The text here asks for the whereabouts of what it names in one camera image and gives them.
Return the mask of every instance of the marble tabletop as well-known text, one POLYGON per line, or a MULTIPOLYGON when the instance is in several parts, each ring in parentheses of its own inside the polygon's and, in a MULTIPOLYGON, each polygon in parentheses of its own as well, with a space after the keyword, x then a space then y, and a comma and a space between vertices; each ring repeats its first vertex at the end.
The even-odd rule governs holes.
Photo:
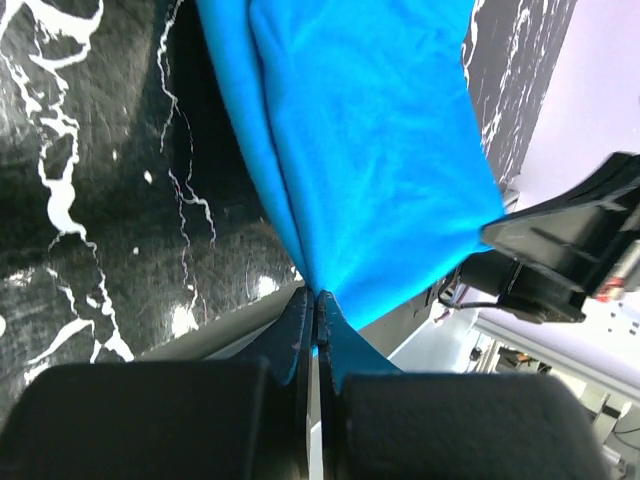
MULTIPOLYGON (((462 62, 503 185, 574 3, 475 5, 462 62)), ((0 421, 51 365, 133 360, 296 278, 193 0, 0 1, 0 207, 0 421)))

